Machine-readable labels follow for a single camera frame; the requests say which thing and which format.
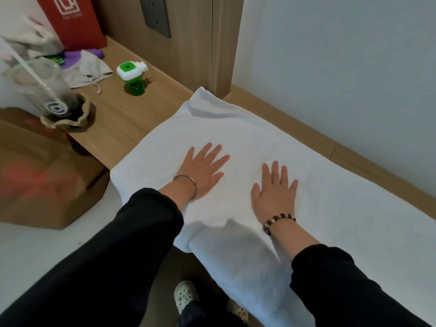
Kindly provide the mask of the person's left hand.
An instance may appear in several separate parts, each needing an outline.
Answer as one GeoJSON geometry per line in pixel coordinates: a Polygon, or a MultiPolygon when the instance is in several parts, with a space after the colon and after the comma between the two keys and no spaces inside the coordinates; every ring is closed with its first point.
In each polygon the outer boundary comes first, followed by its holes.
{"type": "MultiPolygon", "coordinates": [[[[180,166],[179,170],[175,175],[178,174],[187,174],[190,175],[198,185],[198,194],[196,197],[196,200],[199,198],[204,197],[207,193],[210,192],[210,190],[214,186],[209,186],[210,178],[215,175],[218,172],[221,171],[221,168],[229,161],[230,155],[226,154],[221,157],[219,157],[219,153],[217,157],[215,158],[213,164],[206,165],[204,163],[204,157],[207,154],[207,152],[210,152],[213,148],[215,148],[217,145],[213,145],[212,143],[207,143],[203,148],[201,148],[199,151],[196,151],[194,148],[193,153],[193,162],[191,164],[185,164],[185,158],[183,159],[182,165],[180,166]]],[[[179,178],[177,182],[180,182],[183,184],[183,188],[187,191],[188,199],[192,195],[192,192],[194,190],[192,183],[189,181],[189,179],[186,178],[179,178]]]]}

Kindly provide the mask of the person's right hand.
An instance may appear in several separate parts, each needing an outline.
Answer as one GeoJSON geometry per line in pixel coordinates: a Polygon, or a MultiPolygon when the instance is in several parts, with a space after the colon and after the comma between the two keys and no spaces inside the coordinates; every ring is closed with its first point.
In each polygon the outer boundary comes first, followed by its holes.
{"type": "Polygon", "coordinates": [[[253,212],[260,224],[269,226],[275,216],[284,215],[287,217],[290,215],[294,217],[295,212],[295,200],[291,200],[288,195],[292,181],[289,180],[287,167],[285,165],[279,167],[281,185],[274,187],[271,182],[271,166],[264,163],[261,170],[260,185],[264,190],[264,204],[252,205],[253,212]]]}

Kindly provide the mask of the white towel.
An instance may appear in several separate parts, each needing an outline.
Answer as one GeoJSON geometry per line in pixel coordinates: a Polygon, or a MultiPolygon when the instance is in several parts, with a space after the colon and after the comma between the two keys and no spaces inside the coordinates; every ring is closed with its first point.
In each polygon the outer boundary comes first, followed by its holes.
{"type": "Polygon", "coordinates": [[[110,172],[123,204],[170,182],[190,147],[221,144],[221,181],[183,212],[174,246],[265,327],[315,327],[290,289],[291,263],[254,216],[250,192],[261,166],[278,160],[299,181],[297,222],[349,253],[370,279],[436,327],[436,221],[406,201],[330,162],[259,116],[204,88],[146,135],[110,172]]]}

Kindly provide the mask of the person's left forearm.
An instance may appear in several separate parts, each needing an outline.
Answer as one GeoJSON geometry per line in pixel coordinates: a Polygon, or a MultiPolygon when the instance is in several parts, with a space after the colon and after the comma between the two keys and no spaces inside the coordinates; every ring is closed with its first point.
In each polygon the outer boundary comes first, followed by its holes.
{"type": "Polygon", "coordinates": [[[0,314],[0,327],[139,327],[183,226],[176,199],[141,189],[113,221],[0,314]]]}

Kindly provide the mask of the person's right forearm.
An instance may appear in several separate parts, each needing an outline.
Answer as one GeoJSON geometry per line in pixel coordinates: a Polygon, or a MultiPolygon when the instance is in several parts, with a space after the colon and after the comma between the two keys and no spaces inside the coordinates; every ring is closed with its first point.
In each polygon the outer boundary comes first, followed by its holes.
{"type": "Polygon", "coordinates": [[[290,288],[316,327],[432,327],[385,293],[340,248],[311,244],[291,257],[290,288]]]}

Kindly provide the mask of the silver bangle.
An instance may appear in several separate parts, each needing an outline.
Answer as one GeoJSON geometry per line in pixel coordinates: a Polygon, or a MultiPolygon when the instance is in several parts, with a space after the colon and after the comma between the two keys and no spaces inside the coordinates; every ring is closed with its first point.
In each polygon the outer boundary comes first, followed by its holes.
{"type": "Polygon", "coordinates": [[[197,197],[197,194],[198,194],[198,185],[197,185],[197,182],[190,176],[190,175],[187,175],[187,174],[178,174],[178,175],[175,175],[174,177],[173,177],[173,182],[175,182],[175,181],[177,181],[179,178],[186,178],[186,179],[189,179],[189,181],[192,183],[192,186],[193,186],[193,188],[194,188],[194,190],[193,190],[193,192],[192,192],[192,195],[190,196],[190,198],[189,198],[189,200],[188,200],[188,202],[191,202],[191,201],[194,201],[194,200],[196,200],[196,197],[197,197]]]}

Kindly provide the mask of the green mosquito repellent plug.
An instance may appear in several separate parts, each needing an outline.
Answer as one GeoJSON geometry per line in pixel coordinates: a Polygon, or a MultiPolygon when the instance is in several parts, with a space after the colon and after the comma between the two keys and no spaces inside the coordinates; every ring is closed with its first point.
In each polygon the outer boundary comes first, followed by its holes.
{"type": "Polygon", "coordinates": [[[143,61],[127,61],[117,66],[116,72],[124,82],[125,92],[131,96],[141,96],[145,93],[144,74],[149,66],[143,61]]]}

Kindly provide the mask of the beige woven cup holder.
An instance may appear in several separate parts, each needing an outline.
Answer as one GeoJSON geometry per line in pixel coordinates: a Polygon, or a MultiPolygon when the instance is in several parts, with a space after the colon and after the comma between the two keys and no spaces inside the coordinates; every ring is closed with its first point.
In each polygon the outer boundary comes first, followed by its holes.
{"type": "Polygon", "coordinates": [[[40,122],[50,129],[62,129],[65,131],[82,131],[90,125],[89,118],[92,115],[91,102],[88,96],[75,93],[78,99],[78,106],[73,108],[65,117],[45,113],[39,117],[40,122]]]}

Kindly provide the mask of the white clog shoe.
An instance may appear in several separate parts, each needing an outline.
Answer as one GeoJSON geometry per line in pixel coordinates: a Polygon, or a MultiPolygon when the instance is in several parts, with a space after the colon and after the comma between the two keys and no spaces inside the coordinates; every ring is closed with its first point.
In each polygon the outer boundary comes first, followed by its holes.
{"type": "Polygon", "coordinates": [[[249,327],[248,310],[231,298],[227,301],[226,312],[230,314],[231,318],[238,318],[237,325],[242,324],[243,327],[249,327]]]}
{"type": "Polygon", "coordinates": [[[188,304],[193,301],[199,301],[196,287],[190,280],[182,280],[179,282],[174,290],[173,296],[179,315],[182,314],[188,304]]]}

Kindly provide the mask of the person's dark trousers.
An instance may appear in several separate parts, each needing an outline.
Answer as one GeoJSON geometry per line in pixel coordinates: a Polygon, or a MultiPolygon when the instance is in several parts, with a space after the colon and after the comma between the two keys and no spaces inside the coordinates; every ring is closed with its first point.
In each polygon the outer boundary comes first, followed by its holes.
{"type": "Polygon", "coordinates": [[[179,315],[175,327],[249,327],[241,318],[219,306],[205,309],[198,301],[189,302],[179,315]]]}

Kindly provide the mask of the purple flat item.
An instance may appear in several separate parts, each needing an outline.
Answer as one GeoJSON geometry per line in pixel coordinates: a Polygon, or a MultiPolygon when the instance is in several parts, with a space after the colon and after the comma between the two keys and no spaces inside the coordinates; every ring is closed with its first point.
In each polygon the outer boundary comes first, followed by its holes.
{"type": "MultiPolygon", "coordinates": [[[[100,49],[87,49],[85,51],[95,55],[99,59],[103,59],[105,57],[105,54],[100,49]]],[[[65,70],[79,62],[81,59],[81,51],[64,50],[62,53],[60,53],[60,56],[63,60],[63,64],[60,67],[65,70]]]]}

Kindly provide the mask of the brown paper bag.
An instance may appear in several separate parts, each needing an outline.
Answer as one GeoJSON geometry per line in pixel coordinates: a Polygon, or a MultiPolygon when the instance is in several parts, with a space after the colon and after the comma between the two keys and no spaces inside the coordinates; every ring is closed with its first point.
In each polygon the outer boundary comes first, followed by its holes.
{"type": "Polygon", "coordinates": [[[103,197],[109,170],[61,129],[0,109],[0,222],[61,230],[103,197]]]}

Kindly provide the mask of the clear plastic drink cup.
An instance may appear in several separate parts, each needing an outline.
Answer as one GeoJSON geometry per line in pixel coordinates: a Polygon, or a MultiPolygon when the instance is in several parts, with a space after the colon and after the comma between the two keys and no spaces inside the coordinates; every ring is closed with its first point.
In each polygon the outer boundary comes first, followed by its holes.
{"type": "Polygon", "coordinates": [[[33,59],[26,62],[39,77],[35,79],[28,70],[18,64],[5,72],[13,87],[28,99],[42,115],[53,121],[77,121],[83,116],[83,98],[70,88],[63,78],[62,69],[47,59],[33,59]]]}

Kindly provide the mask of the red paper bag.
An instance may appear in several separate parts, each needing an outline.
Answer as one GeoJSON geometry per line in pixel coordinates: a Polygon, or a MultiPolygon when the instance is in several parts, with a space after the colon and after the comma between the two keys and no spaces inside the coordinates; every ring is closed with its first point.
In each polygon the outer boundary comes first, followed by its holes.
{"type": "Polygon", "coordinates": [[[103,49],[103,34],[91,0],[36,0],[66,51],[103,49]]]}

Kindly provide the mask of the white drinking straw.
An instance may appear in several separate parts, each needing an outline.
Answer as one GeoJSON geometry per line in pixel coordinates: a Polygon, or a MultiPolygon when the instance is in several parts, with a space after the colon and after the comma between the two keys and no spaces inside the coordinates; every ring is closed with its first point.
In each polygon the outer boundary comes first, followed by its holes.
{"type": "Polygon", "coordinates": [[[39,83],[39,85],[54,101],[56,101],[58,104],[62,103],[56,92],[47,83],[45,83],[40,76],[37,75],[33,68],[25,60],[23,60],[23,58],[8,44],[3,37],[0,37],[0,46],[19,62],[19,64],[35,79],[35,81],[39,83]]]}

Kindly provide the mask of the white plastic bag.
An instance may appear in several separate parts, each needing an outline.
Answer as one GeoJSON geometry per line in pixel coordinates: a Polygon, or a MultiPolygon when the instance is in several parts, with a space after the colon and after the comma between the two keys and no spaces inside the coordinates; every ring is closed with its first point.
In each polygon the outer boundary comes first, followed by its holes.
{"type": "Polygon", "coordinates": [[[24,60],[60,54],[64,46],[43,23],[23,15],[20,24],[10,33],[1,33],[8,45],[24,60]]]}

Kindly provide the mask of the grey drawstring cloth pouch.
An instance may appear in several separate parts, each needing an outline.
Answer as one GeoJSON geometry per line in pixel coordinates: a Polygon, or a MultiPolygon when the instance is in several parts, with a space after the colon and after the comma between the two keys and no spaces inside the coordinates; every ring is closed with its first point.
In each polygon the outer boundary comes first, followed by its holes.
{"type": "Polygon", "coordinates": [[[97,94],[101,94],[102,89],[99,82],[113,76],[110,67],[95,55],[81,50],[81,59],[72,67],[63,70],[62,77],[70,88],[80,88],[93,85],[97,88],[97,94]]]}

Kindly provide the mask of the grey wall socket panel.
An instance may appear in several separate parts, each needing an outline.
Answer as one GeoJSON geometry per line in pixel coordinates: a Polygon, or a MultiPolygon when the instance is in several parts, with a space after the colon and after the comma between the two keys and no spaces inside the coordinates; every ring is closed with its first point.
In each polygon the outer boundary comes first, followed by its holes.
{"type": "Polygon", "coordinates": [[[139,0],[146,25],[165,38],[171,38],[166,0],[139,0]]]}

